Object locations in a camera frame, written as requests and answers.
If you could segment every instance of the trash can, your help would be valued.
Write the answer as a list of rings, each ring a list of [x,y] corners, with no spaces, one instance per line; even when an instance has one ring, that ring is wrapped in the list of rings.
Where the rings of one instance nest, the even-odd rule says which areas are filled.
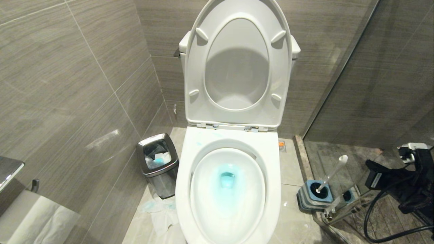
[[[137,158],[143,175],[161,199],[175,195],[179,160],[169,135],[158,134],[137,144]]]

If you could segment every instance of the bathroom wall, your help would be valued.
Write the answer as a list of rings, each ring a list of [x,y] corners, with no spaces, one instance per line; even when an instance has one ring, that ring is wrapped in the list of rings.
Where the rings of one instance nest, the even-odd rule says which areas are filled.
[[[306,138],[388,148],[432,134],[433,35],[431,0],[381,1]]]
[[[207,0],[135,0],[164,98],[175,126],[185,127],[184,79],[173,53]],[[303,134],[337,66],[346,58],[374,0],[278,0],[301,47],[279,135]]]
[[[419,122],[406,131],[394,145],[422,142],[434,146],[434,110],[429,111]]]
[[[81,214],[66,243],[120,243],[146,187],[142,138],[170,132],[132,0],[0,0],[0,155]]]

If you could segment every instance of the toilet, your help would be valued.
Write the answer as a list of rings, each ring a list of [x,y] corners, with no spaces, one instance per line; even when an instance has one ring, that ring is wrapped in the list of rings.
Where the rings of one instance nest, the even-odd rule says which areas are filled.
[[[211,0],[179,44],[187,127],[176,209],[188,244],[266,244],[280,211],[276,129],[300,48],[275,0]]]

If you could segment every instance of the toilet brush handle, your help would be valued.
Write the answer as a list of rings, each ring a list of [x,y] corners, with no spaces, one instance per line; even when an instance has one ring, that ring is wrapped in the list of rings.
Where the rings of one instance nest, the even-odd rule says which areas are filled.
[[[328,176],[325,177],[324,182],[318,187],[318,189],[316,190],[316,192],[320,192],[322,188],[324,188],[324,186],[329,182],[329,180],[331,178],[333,178],[333,176],[335,176],[335,174],[342,169],[342,167],[345,166],[345,164],[348,161],[348,156],[347,155],[342,155],[339,157],[339,162],[338,164],[335,166],[335,169],[333,169],[333,172],[331,172],[331,174],[329,174]]]

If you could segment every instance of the shower floor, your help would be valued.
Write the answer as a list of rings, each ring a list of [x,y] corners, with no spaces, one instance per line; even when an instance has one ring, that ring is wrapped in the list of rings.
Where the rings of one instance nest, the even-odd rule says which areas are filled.
[[[394,148],[380,150],[350,145],[339,145],[327,142],[304,141],[309,163],[315,179],[323,178],[329,174],[338,162],[339,156],[347,155],[348,163],[329,182],[333,196],[337,196],[356,185],[362,197],[362,203],[358,204],[360,211],[345,217],[332,226],[344,236],[349,243],[369,243],[364,239],[363,222],[368,208],[368,203],[378,191],[369,191],[365,186],[369,169],[365,165],[367,159],[373,160],[388,168],[402,168],[404,163],[398,157],[398,151]],[[412,214],[403,214],[398,209],[399,203],[391,196],[381,198],[371,213],[368,223],[368,233],[372,238],[384,238],[404,230],[421,226],[422,223]],[[394,244],[431,244],[431,233],[422,231],[406,237],[398,238],[385,243]]]

